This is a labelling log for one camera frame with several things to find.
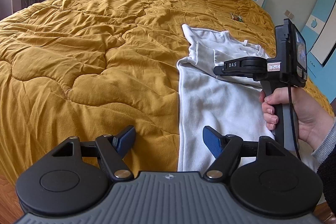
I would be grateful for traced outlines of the grey sleeved right forearm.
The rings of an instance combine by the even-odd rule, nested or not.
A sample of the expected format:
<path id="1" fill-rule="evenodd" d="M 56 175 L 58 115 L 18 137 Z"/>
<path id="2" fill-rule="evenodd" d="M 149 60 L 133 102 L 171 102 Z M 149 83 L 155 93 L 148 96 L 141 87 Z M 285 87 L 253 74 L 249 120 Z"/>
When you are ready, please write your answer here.
<path id="1" fill-rule="evenodd" d="M 335 122 L 326 137 L 318 148 L 312 153 L 313 157 L 320 163 L 317 174 L 323 183 L 323 194 L 325 200 L 335 214 L 336 207 L 336 161 L 335 161 Z"/>

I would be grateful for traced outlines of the person right hand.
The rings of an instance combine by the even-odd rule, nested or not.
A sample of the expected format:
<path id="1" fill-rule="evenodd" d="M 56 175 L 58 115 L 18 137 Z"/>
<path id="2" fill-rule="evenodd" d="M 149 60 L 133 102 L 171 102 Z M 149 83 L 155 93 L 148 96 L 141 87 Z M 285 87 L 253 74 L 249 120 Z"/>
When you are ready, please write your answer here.
<path id="1" fill-rule="evenodd" d="M 260 93 L 259 100 L 267 129 L 275 129 L 279 122 L 274 106 L 288 104 L 290 99 L 298 118 L 299 139 L 312 149 L 317 149 L 333 127 L 334 118 L 302 88 L 291 88 L 291 97 L 287 88 L 277 88 L 269 96 L 263 91 Z"/>

